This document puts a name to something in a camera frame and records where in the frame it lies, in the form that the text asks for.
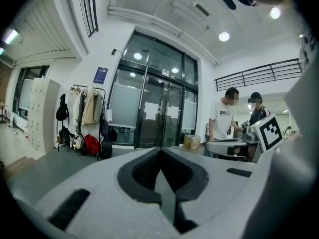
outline double door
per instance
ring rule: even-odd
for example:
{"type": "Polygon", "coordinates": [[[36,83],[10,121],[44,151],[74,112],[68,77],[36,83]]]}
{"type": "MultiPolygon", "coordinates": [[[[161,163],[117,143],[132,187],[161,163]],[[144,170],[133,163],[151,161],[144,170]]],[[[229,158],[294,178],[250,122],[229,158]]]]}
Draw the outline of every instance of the double door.
{"type": "Polygon", "coordinates": [[[182,103],[182,86],[147,75],[139,105],[136,147],[176,146],[182,103]]]}

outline red backpack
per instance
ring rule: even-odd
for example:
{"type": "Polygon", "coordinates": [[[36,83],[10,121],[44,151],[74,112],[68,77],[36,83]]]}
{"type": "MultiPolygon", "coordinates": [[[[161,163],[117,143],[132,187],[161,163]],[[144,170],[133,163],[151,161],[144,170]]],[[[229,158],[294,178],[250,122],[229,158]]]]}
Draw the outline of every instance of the red backpack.
{"type": "Polygon", "coordinates": [[[84,148],[87,155],[97,155],[100,150],[100,144],[96,138],[90,134],[84,137],[84,148]]]}

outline air vent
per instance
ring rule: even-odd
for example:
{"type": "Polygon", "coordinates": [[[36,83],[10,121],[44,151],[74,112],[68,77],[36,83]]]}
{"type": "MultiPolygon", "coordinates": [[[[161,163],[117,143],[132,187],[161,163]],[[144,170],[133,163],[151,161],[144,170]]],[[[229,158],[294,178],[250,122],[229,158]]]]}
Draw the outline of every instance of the air vent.
{"type": "Polygon", "coordinates": [[[208,17],[210,15],[209,12],[203,6],[201,6],[198,2],[194,1],[193,5],[197,9],[199,9],[203,14],[205,14],[206,17],[208,17]]]}

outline white locker cabinet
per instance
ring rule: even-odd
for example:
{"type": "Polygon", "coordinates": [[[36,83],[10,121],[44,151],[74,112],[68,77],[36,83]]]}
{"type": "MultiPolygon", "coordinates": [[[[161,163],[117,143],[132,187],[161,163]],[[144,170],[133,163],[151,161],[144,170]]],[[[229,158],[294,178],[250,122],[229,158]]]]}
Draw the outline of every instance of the white locker cabinet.
{"type": "Polygon", "coordinates": [[[55,103],[60,85],[49,79],[34,79],[29,107],[28,134],[32,147],[42,153],[51,151],[54,140],[55,103]]]}

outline blue sign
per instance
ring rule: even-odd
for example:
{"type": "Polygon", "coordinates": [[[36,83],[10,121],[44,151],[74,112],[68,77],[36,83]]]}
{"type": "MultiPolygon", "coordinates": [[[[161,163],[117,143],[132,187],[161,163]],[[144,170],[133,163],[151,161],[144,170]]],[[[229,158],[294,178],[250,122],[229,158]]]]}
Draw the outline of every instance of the blue sign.
{"type": "Polygon", "coordinates": [[[98,70],[96,71],[93,83],[103,84],[107,72],[108,72],[107,68],[99,67],[98,70]]]}

